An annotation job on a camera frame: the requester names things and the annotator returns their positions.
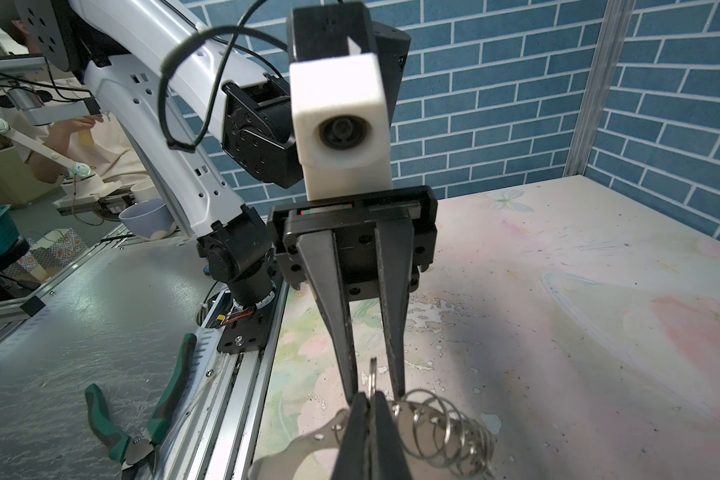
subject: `blue brick wall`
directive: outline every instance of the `blue brick wall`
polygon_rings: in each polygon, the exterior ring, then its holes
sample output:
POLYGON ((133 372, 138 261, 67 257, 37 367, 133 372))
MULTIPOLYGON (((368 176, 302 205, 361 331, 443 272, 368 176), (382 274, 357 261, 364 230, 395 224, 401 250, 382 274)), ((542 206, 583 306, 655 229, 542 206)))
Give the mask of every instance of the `blue brick wall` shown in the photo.
POLYGON ((584 175, 720 240, 720 1, 631 20, 584 175))
MULTIPOLYGON (((213 25, 237 23, 252 0, 183 0, 213 25)), ((250 26, 285 39, 290 8, 335 0, 269 0, 250 26)), ((606 0, 366 1, 374 20, 412 36, 392 125, 395 187, 429 184, 440 198, 562 176, 606 0)), ((250 48, 285 74, 287 56, 250 48)), ((194 115, 186 109, 191 120, 194 115)), ((304 198, 262 185, 206 149, 259 213, 304 198)))

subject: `camera lens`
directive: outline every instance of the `camera lens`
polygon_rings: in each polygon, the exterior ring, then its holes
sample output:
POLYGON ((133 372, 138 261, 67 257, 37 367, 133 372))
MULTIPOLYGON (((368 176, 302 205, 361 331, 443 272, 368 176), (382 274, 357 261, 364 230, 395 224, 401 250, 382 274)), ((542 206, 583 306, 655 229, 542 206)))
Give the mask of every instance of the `camera lens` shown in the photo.
POLYGON ((368 133, 368 124, 362 118, 334 117, 320 125, 320 139, 327 147, 347 150, 360 145, 368 133))

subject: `green pliers handle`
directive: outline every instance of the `green pliers handle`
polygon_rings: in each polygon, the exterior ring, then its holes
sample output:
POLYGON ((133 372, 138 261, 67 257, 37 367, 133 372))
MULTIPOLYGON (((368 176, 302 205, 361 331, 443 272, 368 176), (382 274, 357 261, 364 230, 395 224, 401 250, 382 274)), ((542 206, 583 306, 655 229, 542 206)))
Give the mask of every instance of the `green pliers handle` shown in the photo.
POLYGON ((123 463, 130 437, 110 420, 104 394, 95 383, 91 383, 85 389, 85 402, 88 404, 88 425, 90 425, 90 429, 104 444, 109 457, 118 463, 123 463))
POLYGON ((195 351, 197 337, 193 333, 184 335, 184 340, 179 348, 179 358, 176 359, 176 368, 173 369, 173 376, 163 392, 163 396, 157 402, 152 417, 146 423, 146 429, 152 438, 152 445, 158 446, 163 443, 170 424, 173 420, 173 413, 179 406, 179 400, 190 379, 190 362, 195 351))

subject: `butterfly pattern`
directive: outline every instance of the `butterfly pattern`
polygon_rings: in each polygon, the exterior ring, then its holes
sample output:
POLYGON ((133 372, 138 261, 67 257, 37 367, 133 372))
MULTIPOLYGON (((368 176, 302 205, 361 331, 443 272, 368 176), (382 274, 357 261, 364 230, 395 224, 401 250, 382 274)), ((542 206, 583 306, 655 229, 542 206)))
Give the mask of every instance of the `butterfly pattern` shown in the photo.
POLYGON ((532 212, 533 208, 514 201, 515 198, 522 197, 525 192, 521 190, 504 190, 499 193, 488 194, 495 202, 490 205, 492 210, 512 210, 515 212, 532 212))

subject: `pliers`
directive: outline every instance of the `pliers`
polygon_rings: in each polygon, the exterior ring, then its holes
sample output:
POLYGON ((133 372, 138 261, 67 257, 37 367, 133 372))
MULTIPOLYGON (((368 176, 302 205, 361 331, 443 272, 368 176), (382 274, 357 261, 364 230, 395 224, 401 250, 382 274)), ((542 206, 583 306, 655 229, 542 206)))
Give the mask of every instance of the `pliers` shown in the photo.
POLYGON ((132 438, 112 423, 106 408, 104 394, 98 385, 91 383, 85 389, 90 429, 107 448, 108 456, 122 464, 122 480, 135 480, 139 468, 145 464, 150 467, 152 475, 155 474, 158 461, 157 447, 165 440, 173 413, 179 405, 182 392, 190 378, 190 363, 196 344, 196 336, 192 333, 184 335, 173 376, 157 402, 152 417, 146 423, 146 430, 149 432, 148 438, 132 438))

